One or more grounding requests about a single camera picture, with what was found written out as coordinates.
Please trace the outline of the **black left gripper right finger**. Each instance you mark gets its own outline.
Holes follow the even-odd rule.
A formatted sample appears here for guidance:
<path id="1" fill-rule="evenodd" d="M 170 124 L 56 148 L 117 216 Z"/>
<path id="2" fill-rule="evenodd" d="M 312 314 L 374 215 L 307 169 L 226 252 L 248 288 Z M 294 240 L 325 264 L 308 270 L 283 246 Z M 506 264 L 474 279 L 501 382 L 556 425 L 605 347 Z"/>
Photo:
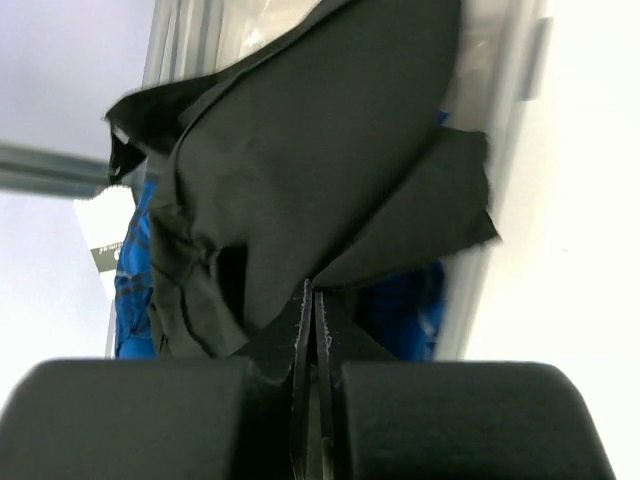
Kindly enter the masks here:
<path id="1" fill-rule="evenodd" d="M 610 479 L 584 399 L 535 362 L 392 357 L 314 296 L 321 432 L 336 479 Z"/>

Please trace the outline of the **black shirt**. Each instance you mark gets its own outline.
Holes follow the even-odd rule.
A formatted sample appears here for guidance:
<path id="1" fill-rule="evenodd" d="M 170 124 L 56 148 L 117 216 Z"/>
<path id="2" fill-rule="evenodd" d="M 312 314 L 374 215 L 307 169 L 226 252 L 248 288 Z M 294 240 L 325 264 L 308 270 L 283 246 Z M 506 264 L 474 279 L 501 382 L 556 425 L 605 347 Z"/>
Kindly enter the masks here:
<path id="1" fill-rule="evenodd" d="M 161 357 L 230 355 L 305 281 L 357 289 L 496 236 L 488 140 L 438 120 L 459 1 L 322 1 L 217 73 L 106 115 L 111 177 L 145 159 L 151 335 Z"/>

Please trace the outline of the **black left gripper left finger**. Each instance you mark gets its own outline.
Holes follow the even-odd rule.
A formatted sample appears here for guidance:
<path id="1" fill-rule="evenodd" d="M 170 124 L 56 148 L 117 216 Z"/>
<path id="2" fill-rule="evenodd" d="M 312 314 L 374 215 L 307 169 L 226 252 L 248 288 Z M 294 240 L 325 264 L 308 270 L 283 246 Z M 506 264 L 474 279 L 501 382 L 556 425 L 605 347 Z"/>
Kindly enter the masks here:
<path id="1" fill-rule="evenodd" d="M 303 479 L 311 287 L 222 359 L 55 360 L 1 416 L 5 479 Z"/>

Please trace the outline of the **blue plaid shirt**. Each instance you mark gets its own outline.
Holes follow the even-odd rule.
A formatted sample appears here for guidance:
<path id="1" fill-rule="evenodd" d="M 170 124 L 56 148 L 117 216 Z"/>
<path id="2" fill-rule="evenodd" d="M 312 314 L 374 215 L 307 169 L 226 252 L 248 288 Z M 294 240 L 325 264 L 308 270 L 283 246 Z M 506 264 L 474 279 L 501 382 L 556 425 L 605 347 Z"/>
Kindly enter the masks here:
<path id="1" fill-rule="evenodd" d="M 120 250 L 115 275 L 115 347 L 119 359 L 156 356 L 149 305 L 151 281 L 149 205 L 157 180 L 146 174 Z M 356 320 L 401 360 L 433 358 L 446 310 L 446 274 L 440 261 L 394 276 L 359 294 Z"/>

